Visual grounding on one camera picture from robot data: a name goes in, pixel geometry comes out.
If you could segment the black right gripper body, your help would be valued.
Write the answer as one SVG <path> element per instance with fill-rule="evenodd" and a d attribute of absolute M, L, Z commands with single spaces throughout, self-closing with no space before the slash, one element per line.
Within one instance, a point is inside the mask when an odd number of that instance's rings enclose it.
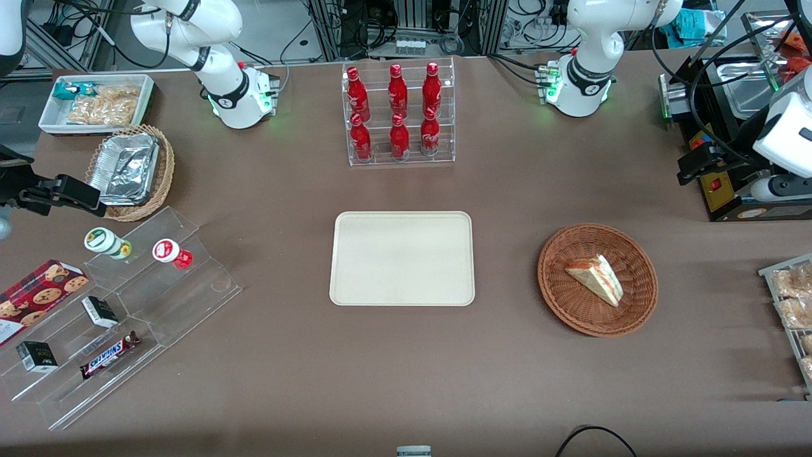
<path fill-rule="evenodd" d="M 51 211 L 53 191 L 61 177 L 44 178 L 33 171 L 34 159 L 1 145 L 1 200 L 11 206 L 47 216 Z"/>

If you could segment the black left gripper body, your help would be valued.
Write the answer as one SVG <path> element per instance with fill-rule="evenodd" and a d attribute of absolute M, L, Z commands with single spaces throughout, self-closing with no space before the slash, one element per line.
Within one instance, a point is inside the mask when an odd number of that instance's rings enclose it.
<path fill-rule="evenodd" d="M 755 154 L 753 156 L 743 154 L 743 156 L 748 160 L 723 151 L 723 160 L 714 160 L 714 167 L 708 168 L 707 174 L 704 174 L 703 177 L 727 173 L 731 182 L 753 182 L 764 176 L 765 162 L 762 159 L 757 158 Z"/>

